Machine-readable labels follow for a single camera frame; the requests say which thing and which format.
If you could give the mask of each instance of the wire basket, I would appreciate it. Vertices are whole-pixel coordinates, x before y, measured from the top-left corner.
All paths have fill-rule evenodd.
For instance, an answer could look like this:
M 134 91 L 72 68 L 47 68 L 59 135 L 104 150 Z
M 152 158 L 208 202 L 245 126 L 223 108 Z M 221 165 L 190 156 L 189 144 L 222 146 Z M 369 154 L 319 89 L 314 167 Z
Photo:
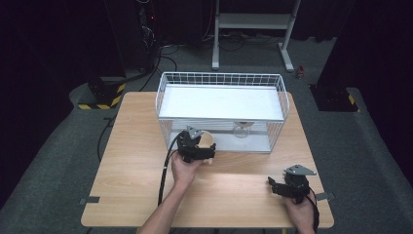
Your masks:
M 167 147 L 187 126 L 210 132 L 216 150 L 273 150 L 289 102 L 279 74 L 164 72 L 156 112 Z

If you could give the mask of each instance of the hazard tape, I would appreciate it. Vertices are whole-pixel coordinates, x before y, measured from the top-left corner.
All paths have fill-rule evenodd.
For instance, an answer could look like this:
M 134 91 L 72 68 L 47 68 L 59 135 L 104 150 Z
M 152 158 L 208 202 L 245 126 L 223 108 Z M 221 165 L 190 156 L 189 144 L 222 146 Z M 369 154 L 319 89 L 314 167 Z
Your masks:
M 122 92 L 125 89 L 126 84 L 123 84 L 118 87 L 114 97 L 111 101 L 107 103 L 78 103 L 80 109 L 112 109 L 115 108 L 119 101 L 121 100 Z
M 349 95 L 349 101 L 350 101 L 350 104 L 355 108 L 355 112 L 360 112 L 360 110 L 358 109 L 358 107 L 357 107 L 357 105 L 356 105 L 356 100 L 353 98 L 353 96 L 352 95 Z

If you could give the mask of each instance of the wooden table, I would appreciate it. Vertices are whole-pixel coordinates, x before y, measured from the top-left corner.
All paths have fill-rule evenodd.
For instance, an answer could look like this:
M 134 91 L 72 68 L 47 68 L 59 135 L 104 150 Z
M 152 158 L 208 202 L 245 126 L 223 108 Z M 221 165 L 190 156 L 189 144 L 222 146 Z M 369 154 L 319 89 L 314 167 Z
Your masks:
M 85 207 L 85 226 L 141 226 L 157 207 L 167 146 L 155 112 L 156 93 L 127 93 Z M 173 227 L 292 227 L 282 197 L 273 194 L 267 176 L 283 183 L 283 170 L 301 164 L 317 168 L 291 95 L 290 112 L 271 154 L 216 152 L 200 167 L 183 199 Z M 307 176 L 316 193 L 318 175 Z M 173 184 L 169 171 L 164 194 Z M 334 224 L 326 200 L 319 201 L 319 227 Z

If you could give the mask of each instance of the forearm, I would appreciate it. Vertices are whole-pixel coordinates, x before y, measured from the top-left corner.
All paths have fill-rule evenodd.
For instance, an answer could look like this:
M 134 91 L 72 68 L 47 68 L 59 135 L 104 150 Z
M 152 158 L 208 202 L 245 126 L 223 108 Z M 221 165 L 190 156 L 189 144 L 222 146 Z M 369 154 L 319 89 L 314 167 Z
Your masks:
M 139 234 L 169 233 L 173 218 L 185 196 L 187 188 L 174 186 L 161 205 L 151 214 L 141 228 Z

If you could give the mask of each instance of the black curtain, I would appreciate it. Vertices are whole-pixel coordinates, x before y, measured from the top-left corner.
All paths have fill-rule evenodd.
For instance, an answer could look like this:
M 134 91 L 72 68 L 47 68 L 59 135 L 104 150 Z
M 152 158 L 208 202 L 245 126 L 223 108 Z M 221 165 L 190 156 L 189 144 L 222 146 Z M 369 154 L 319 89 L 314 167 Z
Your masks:
M 409 0 L 356 1 L 317 83 L 333 90 L 359 88 L 382 139 L 411 183 L 412 6 Z
M 0 207 L 85 83 L 63 30 L 62 1 L 2 1 Z
M 355 0 L 302 0 L 291 38 L 317 41 L 338 37 Z

